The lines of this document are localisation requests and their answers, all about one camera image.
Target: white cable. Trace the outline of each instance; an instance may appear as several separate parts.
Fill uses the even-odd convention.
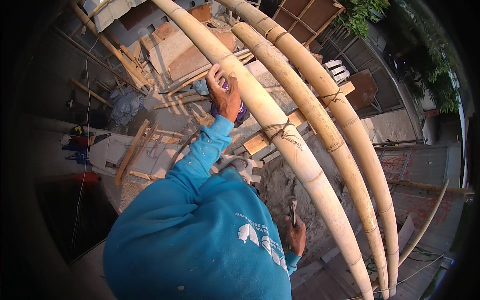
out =
[[[429,266],[431,266],[432,264],[434,264],[436,261],[438,261],[439,259],[441,259],[442,257],[444,257],[445,254],[442,254],[440,255],[436,260],[432,261],[431,263],[429,263],[428,265],[424,266],[422,269],[416,271],[415,273],[413,273],[412,275],[408,276],[407,278],[403,279],[402,281],[398,282],[396,285],[398,286],[399,284],[402,284],[404,283],[405,281],[409,280],[410,278],[412,278],[413,276],[415,276],[418,272],[422,271],[423,269],[425,268],[428,268]],[[381,293],[382,291],[376,291],[376,292],[373,292],[374,294],[378,294],[378,293]],[[348,299],[345,299],[345,300],[357,300],[357,299],[363,299],[362,296],[359,296],[359,297],[353,297],[353,298],[348,298]]]
[[[98,38],[96,39],[95,43],[90,48],[90,51],[88,51],[88,53],[90,53],[93,50],[93,47],[95,47],[95,45],[97,44],[99,39],[100,39],[100,35],[98,35]],[[86,82],[87,84],[86,85],[87,85],[87,88],[88,88],[88,108],[87,108],[87,129],[88,129],[87,132],[88,132],[88,135],[87,135],[87,151],[86,151],[86,157],[88,157],[88,144],[90,142],[90,121],[88,120],[88,113],[90,112],[90,104],[92,103],[92,96],[90,95],[90,80],[88,79],[88,56],[87,56],[87,59],[85,60],[85,71],[86,71],[86,74],[87,74],[87,82]],[[77,222],[78,222],[79,213],[80,213],[80,202],[81,202],[82,193],[83,193],[83,190],[84,190],[86,173],[87,173],[87,161],[85,159],[84,178],[82,180],[82,185],[80,187],[80,195],[78,196],[78,203],[77,203],[77,214],[76,214],[76,217],[75,217],[75,225],[73,227],[72,247],[71,247],[72,251],[73,251],[73,246],[74,246],[73,243],[74,243],[74,240],[75,240],[75,233],[77,232]]]

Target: worker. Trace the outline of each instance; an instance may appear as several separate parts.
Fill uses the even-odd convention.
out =
[[[209,170],[231,143],[240,108],[235,73],[206,76],[218,115],[203,127],[165,179],[141,192],[119,216],[105,244],[103,268],[122,299],[291,299],[289,276],[305,249],[306,227],[285,218],[290,250],[237,159]]]

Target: hand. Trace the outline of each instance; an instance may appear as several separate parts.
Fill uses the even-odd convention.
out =
[[[225,71],[221,70],[218,72],[218,70],[220,70],[220,65],[216,63],[208,71],[205,78],[210,98],[215,104],[218,114],[235,123],[241,105],[237,77],[234,72],[230,73],[228,76],[228,90],[226,90],[222,88],[225,83],[225,78],[222,78]]]
[[[285,224],[287,225],[287,243],[290,245],[290,249],[296,256],[302,256],[307,239],[307,227],[305,223],[297,216],[296,226],[294,228],[292,226],[292,219],[286,216]]]

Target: blue sweatshirt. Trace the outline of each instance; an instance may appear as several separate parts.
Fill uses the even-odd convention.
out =
[[[291,299],[300,257],[233,168],[209,170],[231,143],[218,115],[165,179],[148,186],[108,235],[103,267],[122,299]]]

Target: roof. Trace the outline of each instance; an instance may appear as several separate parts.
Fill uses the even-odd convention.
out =
[[[107,0],[86,0],[84,9],[91,13],[98,5]],[[132,7],[136,7],[147,0],[110,0],[95,16],[95,26],[98,32],[104,31],[115,19],[126,14]]]

